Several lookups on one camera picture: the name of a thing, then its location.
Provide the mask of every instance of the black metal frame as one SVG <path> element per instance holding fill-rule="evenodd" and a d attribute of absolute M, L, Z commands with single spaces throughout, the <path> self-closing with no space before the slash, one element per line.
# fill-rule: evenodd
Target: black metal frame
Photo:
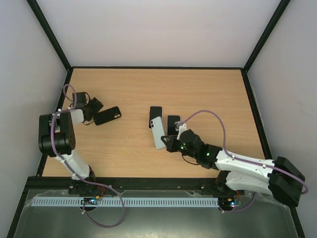
<path fill-rule="evenodd" d="M 54 47 L 57 55 L 59 56 L 61 62 L 65 66 L 67 70 L 67 76 L 65 79 L 65 84 L 70 82 L 73 70 L 75 68 L 132 68 L 132 69 L 235 69 L 241 70 L 241 74 L 243 77 L 243 81 L 245 84 L 246 92 L 249 98 L 250 106 L 252 109 L 254 121 L 257 127 L 257 131 L 259 134 L 260 142 L 262 145 L 264 156 L 268 159 L 272 158 L 272 154 L 267 142 L 267 138 L 265 135 L 265 131 L 263 128 L 263 124 L 261 121 L 261 117 L 259 114 L 259 110 L 253 95 L 253 91 L 250 85 L 250 81 L 248 78 L 248 71 L 251 68 L 252 64 L 256 60 L 259 55 L 261 49 L 263 48 L 265 42 L 269 38 L 271 32 L 274 27 L 278 23 L 280 17 L 283 12 L 286 10 L 290 0 L 281 0 L 277 9 L 275 10 L 271 20 L 269 21 L 267 27 L 265 28 L 263 34 L 261 35 L 258 43 L 256 44 L 254 50 L 252 51 L 247 63 L 244 68 L 240 67 L 141 67 L 141 66 L 74 66 L 71 67 L 68 62 L 61 46 L 59 45 L 52 29 L 50 28 L 48 22 L 45 19 L 43 12 L 41 11 L 36 0 L 27 0 L 31 9 L 33 10 L 36 18 L 38 19 L 40 25 L 42 26 L 44 32 L 46 33 L 49 41 Z M 64 102 L 65 96 L 61 92 L 61 95 L 58 100 L 57 108 L 61 108 Z M 25 200 L 27 197 L 27 193 L 30 189 L 69 189 L 70 186 L 70 178 L 64 177 L 42 177 L 43 170 L 45 167 L 45 163 L 47 160 L 47 156 L 42 155 L 40 164 L 35 177 L 29 177 L 23 193 L 21 195 L 21 199 L 16 209 L 16 213 L 14 215 L 9 233 L 7 235 L 8 238 L 14 236 L 15 230 L 17 228 L 17 224 L 25 204 Z M 197 191 L 201 194 L 205 195 L 214 195 L 215 197 L 226 197 L 232 194 L 220 194 L 214 187 L 214 178 L 97 178 L 99 182 L 105 184 L 111 184 L 115 189 L 119 191 L 123 190 L 187 190 L 187 191 Z M 300 238 L 304 238 L 304 232 L 298 218 L 296 208 L 290 207 L 291 215 L 295 224 L 295 228 L 297 234 Z"/>

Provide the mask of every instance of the table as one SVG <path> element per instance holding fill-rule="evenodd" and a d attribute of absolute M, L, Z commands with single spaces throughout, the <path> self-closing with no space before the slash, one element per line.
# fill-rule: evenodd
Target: table
<path fill-rule="evenodd" d="M 190 165 L 180 153 L 155 148 L 148 128 L 152 105 L 163 107 L 165 126 L 167 115 L 186 119 L 198 110 L 211 110 L 225 124 L 228 150 L 264 158 L 240 70 L 76 68 L 70 84 L 100 100 L 102 110 L 118 106 L 122 113 L 103 125 L 74 126 L 76 150 L 98 177 L 217 177 L 219 171 Z M 69 104 L 65 99 L 64 107 Z M 213 115 L 201 113 L 187 126 L 205 143 L 222 147 L 222 129 Z M 43 176 L 68 177 L 69 172 L 48 158 Z"/>

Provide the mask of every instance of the white smartphone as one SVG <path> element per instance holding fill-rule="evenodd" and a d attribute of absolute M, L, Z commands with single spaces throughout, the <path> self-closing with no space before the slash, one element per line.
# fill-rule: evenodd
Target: white smartphone
<path fill-rule="evenodd" d="M 164 142 L 160 139 L 162 136 L 165 135 L 163 122 L 161 117 L 156 117 L 150 121 L 155 147 L 159 150 L 165 147 Z"/>

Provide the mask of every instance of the gray wall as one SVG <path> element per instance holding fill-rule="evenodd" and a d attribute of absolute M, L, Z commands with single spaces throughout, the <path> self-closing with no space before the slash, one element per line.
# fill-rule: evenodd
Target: gray wall
<path fill-rule="evenodd" d="M 316 9 L 316 0 L 291 1 L 249 72 L 273 155 L 306 176 L 298 213 L 308 238 L 317 234 Z"/>
<path fill-rule="evenodd" d="M 38 0 L 71 65 L 243 67 L 280 0 Z"/>
<path fill-rule="evenodd" d="M 66 71 L 26 0 L 0 1 L 0 237 L 35 175 L 38 117 L 54 110 Z"/>

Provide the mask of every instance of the white perforated rail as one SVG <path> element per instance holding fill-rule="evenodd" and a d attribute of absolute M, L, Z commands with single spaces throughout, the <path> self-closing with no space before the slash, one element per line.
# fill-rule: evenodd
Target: white perforated rail
<path fill-rule="evenodd" d="M 126 207 L 218 207 L 217 198 L 123 198 Z M 78 207 L 82 197 L 36 197 L 31 206 L 36 207 Z M 119 198 L 105 197 L 102 201 L 88 204 L 87 207 L 121 207 Z"/>

